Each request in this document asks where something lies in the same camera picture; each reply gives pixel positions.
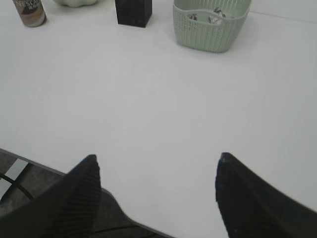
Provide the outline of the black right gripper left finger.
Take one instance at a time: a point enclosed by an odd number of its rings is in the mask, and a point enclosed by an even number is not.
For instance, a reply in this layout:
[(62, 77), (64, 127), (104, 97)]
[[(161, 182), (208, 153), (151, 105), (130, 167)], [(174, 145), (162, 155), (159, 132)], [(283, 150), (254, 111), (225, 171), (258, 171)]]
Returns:
[(2, 238), (88, 238), (101, 200), (100, 167), (89, 155), (50, 189), (0, 219)]

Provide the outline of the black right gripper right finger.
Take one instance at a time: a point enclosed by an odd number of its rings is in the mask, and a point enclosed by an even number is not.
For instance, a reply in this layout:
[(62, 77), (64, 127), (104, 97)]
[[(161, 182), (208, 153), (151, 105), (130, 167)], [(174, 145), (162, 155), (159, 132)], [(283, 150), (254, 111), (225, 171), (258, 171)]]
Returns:
[(230, 238), (315, 238), (317, 213), (285, 195), (223, 152), (215, 200)]

